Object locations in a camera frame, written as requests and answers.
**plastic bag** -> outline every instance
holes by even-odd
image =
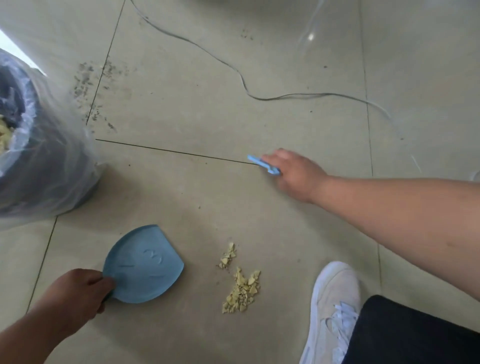
[[[0,50],[0,114],[12,130],[0,155],[0,228],[69,211],[99,181],[91,133],[51,88],[39,70]]]

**blue dustpan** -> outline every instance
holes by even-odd
[[[175,283],[184,264],[157,225],[132,230],[118,240],[103,266],[103,275],[117,286],[108,295],[126,303],[142,303]]]

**blue brush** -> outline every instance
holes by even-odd
[[[247,158],[253,163],[258,164],[263,168],[266,168],[268,173],[273,174],[274,176],[279,176],[281,174],[280,170],[277,167],[269,165],[267,162],[261,160],[260,158],[251,155],[248,155]]]

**forearm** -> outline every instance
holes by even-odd
[[[328,178],[315,202],[420,268],[480,299],[480,185]]]
[[[0,363],[41,364],[64,338],[54,312],[34,310],[0,333]]]

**tile floor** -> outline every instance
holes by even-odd
[[[186,263],[179,281],[146,304],[110,302],[48,363],[243,363],[232,354],[240,346],[251,363],[295,363],[307,337],[312,284],[330,260],[355,267],[364,299],[382,293],[480,329],[478,302],[335,217],[285,198],[245,163],[247,154],[283,146],[340,175],[468,179],[479,169],[480,130],[471,115],[480,114],[472,96],[480,92],[480,5],[327,0],[313,16],[312,45],[289,58],[308,1],[294,9],[286,1],[275,9],[265,3],[258,12],[257,1],[137,3],[151,19],[233,60],[255,94],[367,96],[392,111],[391,123],[375,108],[341,98],[254,101],[238,74],[158,33],[129,0],[63,2],[54,15],[72,21],[55,26],[35,20],[36,12],[49,14],[47,4],[27,12],[28,31],[11,21],[4,30],[76,98],[109,168],[80,209],[0,234],[0,286],[8,292],[0,296],[0,327],[24,314],[57,276],[101,269],[119,237],[156,223]],[[72,51],[63,54],[65,47]],[[92,85],[75,94],[79,77]],[[445,138],[433,140],[432,128]],[[263,271],[262,294],[242,316],[220,313],[232,280],[215,263],[229,239],[238,245],[235,263]]]

